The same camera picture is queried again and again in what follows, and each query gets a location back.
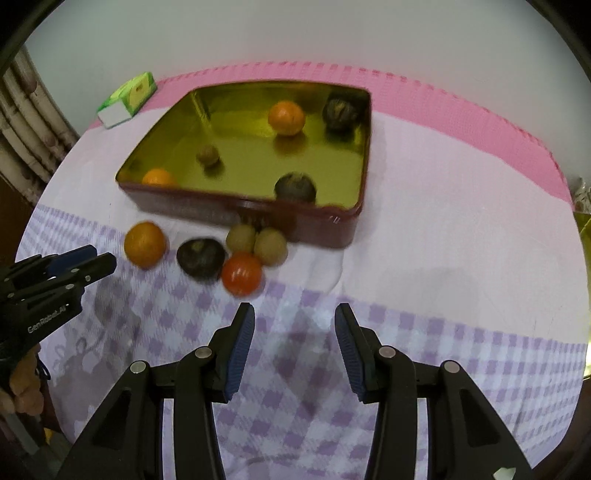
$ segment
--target person's hand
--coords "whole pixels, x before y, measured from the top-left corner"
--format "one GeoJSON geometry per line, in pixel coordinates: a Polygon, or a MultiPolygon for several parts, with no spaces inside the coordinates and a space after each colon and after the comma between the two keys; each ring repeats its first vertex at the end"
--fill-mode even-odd
{"type": "Polygon", "coordinates": [[[43,395],[40,392],[41,380],[35,375],[37,368],[36,355],[41,350],[40,345],[31,348],[10,376],[12,398],[0,388],[0,411],[3,413],[27,413],[39,415],[43,411],[43,395]]]}

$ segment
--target metal tray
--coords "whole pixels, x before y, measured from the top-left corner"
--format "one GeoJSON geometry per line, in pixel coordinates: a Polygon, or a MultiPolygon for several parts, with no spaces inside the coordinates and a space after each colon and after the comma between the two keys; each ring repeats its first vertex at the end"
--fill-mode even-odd
{"type": "Polygon", "coordinates": [[[369,92],[314,82],[248,82],[203,87],[180,99],[148,132],[116,175],[140,209],[233,225],[274,226],[290,241],[345,247],[355,232],[365,191],[371,134],[369,92]],[[363,105],[349,135],[326,131],[322,110],[331,95],[363,105]],[[291,100],[306,113],[295,137],[269,126],[269,109],[291,100]],[[196,153],[215,145],[222,162],[204,170],[196,153]],[[141,184],[164,168],[178,188],[141,184]],[[292,171],[316,184],[315,205],[275,200],[277,180],[292,171]]]}

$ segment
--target red tomato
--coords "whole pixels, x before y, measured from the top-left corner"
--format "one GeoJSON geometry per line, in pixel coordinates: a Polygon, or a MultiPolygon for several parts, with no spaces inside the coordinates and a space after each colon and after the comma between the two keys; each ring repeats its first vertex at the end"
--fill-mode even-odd
{"type": "Polygon", "coordinates": [[[246,252],[236,252],[222,267],[222,283],[236,297],[245,297],[261,284],[262,267],[258,259],[246,252]]]}

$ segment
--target tangerine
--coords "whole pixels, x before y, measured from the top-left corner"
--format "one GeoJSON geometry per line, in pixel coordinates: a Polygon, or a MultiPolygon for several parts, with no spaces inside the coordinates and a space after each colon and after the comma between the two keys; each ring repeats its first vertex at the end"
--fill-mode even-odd
{"type": "Polygon", "coordinates": [[[149,270],[164,256],[167,247],[166,236],[160,227],[152,222],[134,225],[125,235],[125,255],[139,268],[149,270]]]}
{"type": "Polygon", "coordinates": [[[163,168],[153,168],[149,170],[142,179],[144,185],[154,185],[157,187],[175,187],[177,181],[172,174],[163,168]]]}
{"type": "Polygon", "coordinates": [[[268,120],[271,128],[279,135],[291,137],[304,128],[306,115],[297,103],[282,100],[271,107],[268,120]]]}

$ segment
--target tissue box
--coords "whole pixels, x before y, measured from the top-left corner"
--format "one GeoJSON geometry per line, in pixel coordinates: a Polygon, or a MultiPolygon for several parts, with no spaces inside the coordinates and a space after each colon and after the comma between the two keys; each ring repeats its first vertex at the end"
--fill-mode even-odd
{"type": "Polygon", "coordinates": [[[150,72],[142,73],[125,82],[103,102],[97,110],[100,121],[107,128],[132,118],[156,91],[156,82],[150,72]]]}

